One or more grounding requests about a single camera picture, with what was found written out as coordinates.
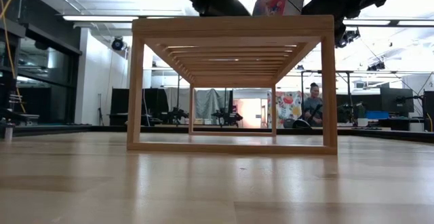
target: wooden floor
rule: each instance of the wooden floor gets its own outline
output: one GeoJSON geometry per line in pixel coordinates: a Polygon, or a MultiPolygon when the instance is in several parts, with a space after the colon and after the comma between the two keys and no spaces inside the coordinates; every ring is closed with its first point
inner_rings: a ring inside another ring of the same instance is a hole
{"type": "Polygon", "coordinates": [[[338,157],[273,157],[126,152],[125,138],[0,143],[0,223],[434,223],[432,145],[340,137],[338,157]]]}
{"type": "Polygon", "coordinates": [[[147,143],[188,143],[217,145],[282,145],[322,146],[322,136],[191,136],[188,134],[142,133],[141,142],[147,143]]]}

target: dark hair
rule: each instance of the dark hair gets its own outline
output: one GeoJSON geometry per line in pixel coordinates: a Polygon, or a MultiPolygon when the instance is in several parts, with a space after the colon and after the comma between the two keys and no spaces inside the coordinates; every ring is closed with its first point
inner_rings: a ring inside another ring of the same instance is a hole
{"type": "Polygon", "coordinates": [[[313,83],[311,83],[311,90],[312,90],[312,88],[319,88],[319,86],[315,82],[313,82],[313,83]]]}

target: glass wall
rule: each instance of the glass wall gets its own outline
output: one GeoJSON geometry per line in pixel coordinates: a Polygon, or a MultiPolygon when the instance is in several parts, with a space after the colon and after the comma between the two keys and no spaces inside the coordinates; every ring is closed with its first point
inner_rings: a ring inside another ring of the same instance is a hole
{"type": "MultiPolygon", "coordinates": [[[[23,106],[9,103],[6,105],[9,106],[8,109],[39,117],[33,121],[36,124],[72,123],[75,114],[77,58],[30,38],[19,39],[9,35],[9,40],[23,106]]],[[[4,41],[3,35],[0,38],[0,72],[2,77],[12,80],[4,41]]]]}
{"type": "Polygon", "coordinates": [[[18,70],[58,83],[72,83],[71,57],[32,39],[22,39],[18,70]]]}

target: blue box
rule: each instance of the blue box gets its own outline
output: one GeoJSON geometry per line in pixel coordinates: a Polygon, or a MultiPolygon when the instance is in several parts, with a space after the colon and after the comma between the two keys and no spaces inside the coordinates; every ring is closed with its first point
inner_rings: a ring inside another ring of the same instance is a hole
{"type": "Polygon", "coordinates": [[[367,119],[388,119],[389,112],[384,111],[366,111],[367,119]]]}

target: gray curtain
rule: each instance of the gray curtain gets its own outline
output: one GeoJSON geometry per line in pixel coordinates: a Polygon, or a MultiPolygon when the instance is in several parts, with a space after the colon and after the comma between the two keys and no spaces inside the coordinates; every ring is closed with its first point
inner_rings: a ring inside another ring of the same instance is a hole
{"type": "MultiPolygon", "coordinates": [[[[167,103],[169,105],[169,110],[171,111],[176,106],[176,100],[178,97],[177,88],[165,88],[165,93],[167,95],[167,103]]],[[[229,105],[229,95],[230,91],[226,91],[226,110],[229,105]]],[[[216,110],[220,108],[225,108],[224,103],[224,90],[197,90],[195,93],[196,103],[196,118],[200,119],[212,119],[213,124],[218,124],[218,121],[211,114],[215,113],[216,110]]],[[[184,111],[190,113],[189,108],[190,102],[190,89],[180,88],[179,89],[179,107],[184,111]]]]}
{"type": "MultiPolygon", "coordinates": [[[[169,111],[176,107],[178,99],[178,88],[164,88],[167,95],[167,104],[169,111]]],[[[179,89],[179,108],[190,113],[190,88],[179,89]]]]}
{"type": "Polygon", "coordinates": [[[196,98],[196,118],[212,119],[213,124],[217,124],[218,121],[211,114],[215,113],[220,108],[228,109],[230,91],[226,91],[226,103],[224,102],[224,90],[197,90],[195,94],[196,98]]]}

